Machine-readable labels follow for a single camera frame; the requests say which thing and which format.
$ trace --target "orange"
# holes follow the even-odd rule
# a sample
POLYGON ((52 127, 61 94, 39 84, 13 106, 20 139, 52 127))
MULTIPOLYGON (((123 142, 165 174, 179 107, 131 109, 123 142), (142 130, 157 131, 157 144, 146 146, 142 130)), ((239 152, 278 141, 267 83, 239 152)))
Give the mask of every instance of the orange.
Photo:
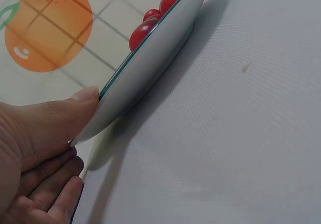
POLYGON ((6 47, 14 61, 33 72, 67 65, 83 49, 92 31, 88 0, 20 0, 6 25, 6 47))

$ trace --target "skin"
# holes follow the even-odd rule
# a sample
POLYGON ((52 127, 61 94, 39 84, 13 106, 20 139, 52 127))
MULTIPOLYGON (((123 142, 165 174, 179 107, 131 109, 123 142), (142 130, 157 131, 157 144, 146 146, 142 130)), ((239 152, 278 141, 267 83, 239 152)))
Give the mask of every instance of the skin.
POLYGON ((82 160, 68 141, 89 122, 98 88, 65 101, 29 106, 0 102, 0 223, 70 223, 83 182, 82 160))

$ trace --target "white fabric surface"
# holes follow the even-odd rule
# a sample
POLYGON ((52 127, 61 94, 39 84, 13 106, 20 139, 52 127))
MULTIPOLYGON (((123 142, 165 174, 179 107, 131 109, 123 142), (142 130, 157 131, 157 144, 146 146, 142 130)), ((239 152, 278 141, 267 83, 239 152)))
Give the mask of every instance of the white fabric surface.
POLYGON ((320 5, 208 0, 101 136, 74 223, 320 223, 320 5))

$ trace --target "white plate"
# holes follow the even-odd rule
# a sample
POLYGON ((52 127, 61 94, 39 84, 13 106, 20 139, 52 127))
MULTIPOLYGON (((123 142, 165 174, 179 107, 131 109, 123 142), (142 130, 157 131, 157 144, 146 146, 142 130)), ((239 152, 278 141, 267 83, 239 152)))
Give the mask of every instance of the white plate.
POLYGON ((71 142, 86 141, 133 107, 168 68, 188 39, 204 0, 178 0, 116 71, 96 113, 71 142))

